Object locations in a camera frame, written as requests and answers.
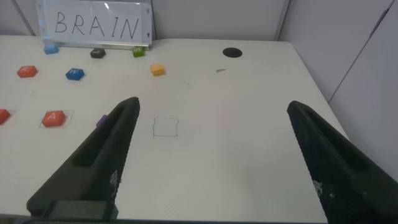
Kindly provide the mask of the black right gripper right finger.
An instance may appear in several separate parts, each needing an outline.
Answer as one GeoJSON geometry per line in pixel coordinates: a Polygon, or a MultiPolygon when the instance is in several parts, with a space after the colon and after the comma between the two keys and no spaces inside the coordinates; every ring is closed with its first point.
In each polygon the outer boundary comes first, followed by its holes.
{"type": "Polygon", "coordinates": [[[397,223],[397,182],[311,107],[287,113],[328,223],[397,223]]]}

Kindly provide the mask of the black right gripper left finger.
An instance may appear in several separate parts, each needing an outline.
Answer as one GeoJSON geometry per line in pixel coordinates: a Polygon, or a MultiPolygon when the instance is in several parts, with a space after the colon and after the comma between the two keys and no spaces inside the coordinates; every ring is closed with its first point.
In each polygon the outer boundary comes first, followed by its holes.
{"type": "Polygon", "coordinates": [[[120,102],[27,201],[40,217],[57,201],[114,202],[139,117],[137,97],[120,102]]]}

